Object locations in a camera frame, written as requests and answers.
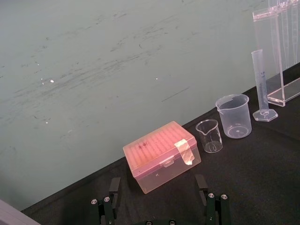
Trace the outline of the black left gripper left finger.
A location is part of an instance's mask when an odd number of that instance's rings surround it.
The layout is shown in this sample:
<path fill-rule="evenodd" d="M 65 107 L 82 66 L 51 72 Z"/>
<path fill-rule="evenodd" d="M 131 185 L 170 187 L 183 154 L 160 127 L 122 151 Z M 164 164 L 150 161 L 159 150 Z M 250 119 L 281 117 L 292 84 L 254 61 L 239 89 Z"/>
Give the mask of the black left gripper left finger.
<path fill-rule="evenodd" d="M 103 198 L 90 201 L 91 225 L 115 225 L 118 207 L 120 205 L 121 177 L 111 180 L 108 194 Z"/>

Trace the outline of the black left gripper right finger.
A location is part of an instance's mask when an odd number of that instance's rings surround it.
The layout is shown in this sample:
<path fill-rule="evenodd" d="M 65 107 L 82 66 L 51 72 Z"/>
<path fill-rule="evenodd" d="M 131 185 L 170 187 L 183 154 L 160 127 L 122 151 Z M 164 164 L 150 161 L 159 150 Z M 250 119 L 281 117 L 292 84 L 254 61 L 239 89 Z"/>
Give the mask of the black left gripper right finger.
<path fill-rule="evenodd" d="M 226 193 L 220 195 L 209 191 L 208 184 L 201 174 L 195 175 L 197 193 L 205 207 L 206 225 L 230 225 L 230 197 Z"/>

